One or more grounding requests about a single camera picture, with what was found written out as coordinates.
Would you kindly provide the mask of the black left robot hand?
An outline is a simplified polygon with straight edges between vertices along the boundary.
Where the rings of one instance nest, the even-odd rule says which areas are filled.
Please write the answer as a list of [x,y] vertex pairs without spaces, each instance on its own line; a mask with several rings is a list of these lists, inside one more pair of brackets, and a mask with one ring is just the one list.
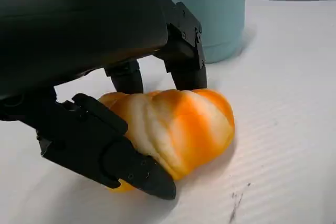
[[59,103],[55,86],[103,68],[118,91],[140,93],[138,59],[153,55],[177,89],[206,88],[201,33],[172,0],[1,0],[1,120],[34,128],[49,161],[172,200],[172,176],[134,149],[123,119],[86,94]]

